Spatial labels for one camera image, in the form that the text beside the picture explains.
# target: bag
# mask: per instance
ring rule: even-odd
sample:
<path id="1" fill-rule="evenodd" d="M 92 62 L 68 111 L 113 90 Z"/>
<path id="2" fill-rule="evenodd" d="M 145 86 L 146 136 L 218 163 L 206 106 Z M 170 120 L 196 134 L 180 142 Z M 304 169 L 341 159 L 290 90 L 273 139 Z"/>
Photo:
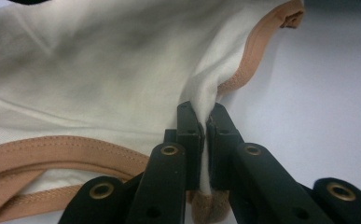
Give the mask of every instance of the bag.
<path id="1" fill-rule="evenodd" d="M 143 172 L 179 104 L 207 120 L 255 73 L 277 28 L 302 14 L 298 0 L 0 8 L 0 222 L 63 210 L 97 175 Z M 189 197 L 196 223 L 229 210 L 202 157 L 201 191 Z"/>

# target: black object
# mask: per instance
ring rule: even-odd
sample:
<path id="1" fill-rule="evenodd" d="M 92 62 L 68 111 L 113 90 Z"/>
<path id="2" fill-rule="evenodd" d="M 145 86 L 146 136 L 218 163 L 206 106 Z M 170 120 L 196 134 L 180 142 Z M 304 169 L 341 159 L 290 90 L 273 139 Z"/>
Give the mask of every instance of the black object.
<path id="1" fill-rule="evenodd" d="M 229 190 L 238 223 L 361 224 L 361 190 L 334 178 L 308 189 L 263 146 L 245 143 L 223 105 L 207 127 L 211 186 Z M 190 102 L 177 108 L 177 130 L 166 130 L 143 174 L 87 182 L 69 203 L 66 223 L 184 223 L 185 192 L 199 187 L 204 135 Z"/>
<path id="2" fill-rule="evenodd" d="M 48 0 L 8 0 L 8 1 L 29 6 L 29 5 L 37 5 L 40 3 L 44 3 L 47 2 Z"/>

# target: white cloth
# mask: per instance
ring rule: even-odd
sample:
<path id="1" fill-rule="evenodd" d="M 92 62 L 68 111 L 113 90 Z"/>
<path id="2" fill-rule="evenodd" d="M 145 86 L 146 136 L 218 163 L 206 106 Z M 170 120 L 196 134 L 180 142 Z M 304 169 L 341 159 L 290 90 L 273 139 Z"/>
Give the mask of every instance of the white cloth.
<path id="1" fill-rule="evenodd" d="M 149 155 L 175 128 L 180 103 L 191 100 L 207 120 L 248 34 L 283 2 L 54 0 L 1 8 L 0 144 L 71 134 Z M 48 171 L 25 192 L 90 177 Z"/>

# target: white fabric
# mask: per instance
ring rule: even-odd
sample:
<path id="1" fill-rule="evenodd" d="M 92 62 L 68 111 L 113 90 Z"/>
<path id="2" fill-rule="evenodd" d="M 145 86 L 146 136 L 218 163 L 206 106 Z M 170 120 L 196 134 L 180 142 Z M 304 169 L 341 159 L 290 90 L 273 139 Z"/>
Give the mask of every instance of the white fabric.
<path id="1" fill-rule="evenodd" d="M 180 103 L 191 100 L 207 120 L 251 29 L 283 2 L 53 0 L 1 8 L 0 144 L 71 134 L 149 155 L 175 128 Z M 201 189 L 209 193 L 206 151 Z M 27 192 L 83 179 L 68 171 L 43 181 L 57 172 Z"/>

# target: tan leather trim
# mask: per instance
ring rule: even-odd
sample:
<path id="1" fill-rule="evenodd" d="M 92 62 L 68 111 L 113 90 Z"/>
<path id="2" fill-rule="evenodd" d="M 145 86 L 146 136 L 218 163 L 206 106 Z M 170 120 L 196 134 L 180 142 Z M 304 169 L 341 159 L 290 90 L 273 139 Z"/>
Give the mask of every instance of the tan leather trim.
<path id="1" fill-rule="evenodd" d="M 76 185 L 16 196 L 0 208 L 0 222 L 63 210 L 80 188 Z"/>
<path id="2" fill-rule="evenodd" d="M 302 20 L 303 13 L 302 3 L 299 0 L 292 0 L 276 7 L 263 17 L 247 37 L 237 71 L 229 80 L 218 86 L 218 95 L 236 91 L 244 86 L 256 72 L 275 31 L 280 27 L 296 28 Z"/>
<path id="3" fill-rule="evenodd" d="M 35 170 L 0 176 L 0 207 L 43 173 L 44 170 Z"/>
<path id="4" fill-rule="evenodd" d="M 35 165 L 29 165 L 29 166 L 22 166 L 19 169 L 13 169 L 4 173 L 1 173 L 0 175 L 12 175 L 16 173 L 20 173 L 23 171 L 32 171 L 32 170 L 49 170 L 49 169 L 70 169 L 70 170 L 83 170 L 83 171 L 90 171 L 90 172 L 96 172 L 101 173 L 105 175 L 112 175 L 120 179 L 131 179 L 134 177 L 134 175 L 130 175 L 124 172 L 121 172 L 120 170 L 116 170 L 116 165 L 113 164 L 111 167 L 102 167 L 100 165 L 96 164 L 87 164 L 83 162 L 50 162 L 50 163 L 39 163 Z"/>
<path id="5" fill-rule="evenodd" d="M 125 147 L 76 136 L 47 136 L 0 145 L 0 221 L 64 209 L 76 194 L 75 188 L 13 198 L 47 169 L 87 170 L 128 180 L 142 173 L 147 161 L 148 156 Z M 63 197 L 47 197 L 41 203 L 44 195 Z"/>
<path id="6" fill-rule="evenodd" d="M 0 145 L 0 174 L 21 167 L 51 163 L 78 162 L 115 166 L 128 175 L 138 175 L 146 168 L 147 156 L 85 137 L 47 136 Z"/>

